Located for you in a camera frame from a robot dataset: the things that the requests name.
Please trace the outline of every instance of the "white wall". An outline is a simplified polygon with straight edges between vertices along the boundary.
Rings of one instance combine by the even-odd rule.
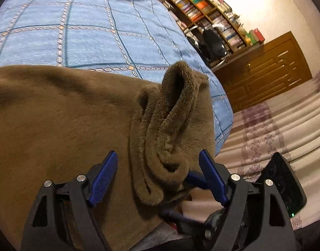
[[[320,71],[320,48],[305,16],[294,0],[225,0],[240,15],[247,31],[258,28],[266,38],[265,43],[292,31],[307,60],[312,76]],[[311,0],[301,1],[302,10],[312,12],[309,20],[320,17]]]

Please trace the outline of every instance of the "checkered bedding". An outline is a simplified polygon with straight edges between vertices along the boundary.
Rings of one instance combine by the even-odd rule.
[[[233,113],[211,70],[156,0],[6,0],[0,8],[0,66],[46,64],[160,83],[178,60],[209,77],[218,154]]]

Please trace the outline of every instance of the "curtain fold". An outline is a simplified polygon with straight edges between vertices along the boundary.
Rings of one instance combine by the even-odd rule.
[[[292,218],[293,228],[320,220],[320,73],[234,114],[231,133],[215,161],[255,181],[276,151],[290,162],[308,198]],[[194,189],[191,195],[193,200],[182,205],[186,217],[204,221],[221,208],[210,191]]]

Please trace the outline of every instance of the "door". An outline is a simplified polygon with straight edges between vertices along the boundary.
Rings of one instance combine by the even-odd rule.
[[[254,106],[312,78],[293,34],[288,32],[215,72],[233,112]]]

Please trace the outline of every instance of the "folded blanket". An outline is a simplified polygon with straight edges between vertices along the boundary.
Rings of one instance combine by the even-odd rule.
[[[199,151],[214,154],[208,84],[184,62],[162,84],[54,66],[0,68],[2,232],[19,249],[42,183],[70,181],[114,150],[118,171],[94,213],[112,249],[128,250],[159,225],[158,205],[187,193],[183,180],[198,169]]]

